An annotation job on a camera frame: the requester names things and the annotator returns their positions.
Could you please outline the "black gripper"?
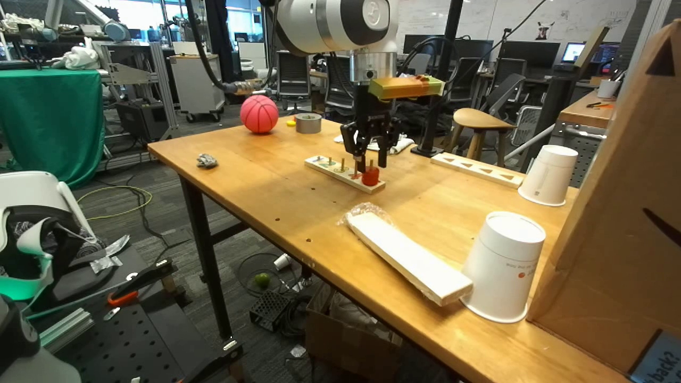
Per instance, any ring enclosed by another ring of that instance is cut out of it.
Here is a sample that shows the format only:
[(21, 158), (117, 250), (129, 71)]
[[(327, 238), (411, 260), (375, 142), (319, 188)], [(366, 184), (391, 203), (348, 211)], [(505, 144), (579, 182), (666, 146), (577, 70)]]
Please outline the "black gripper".
[(380, 144), (380, 166), (388, 166), (388, 156), (398, 142), (398, 130), (389, 106), (369, 92), (366, 82), (354, 88), (354, 117), (341, 125), (346, 150), (354, 158), (355, 170), (363, 170), (363, 153), (375, 137)]

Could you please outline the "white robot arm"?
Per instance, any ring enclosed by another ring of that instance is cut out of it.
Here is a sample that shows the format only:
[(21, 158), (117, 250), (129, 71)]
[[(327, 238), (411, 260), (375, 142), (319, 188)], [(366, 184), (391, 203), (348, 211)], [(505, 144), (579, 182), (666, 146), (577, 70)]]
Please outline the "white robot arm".
[(361, 173), (366, 149), (380, 144), (380, 166), (398, 131), (370, 84), (397, 70), (397, 0), (275, 0), (273, 24), (285, 49), (300, 54), (349, 52), (354, 57), (354, 118), (341, 128), (346, 150)]

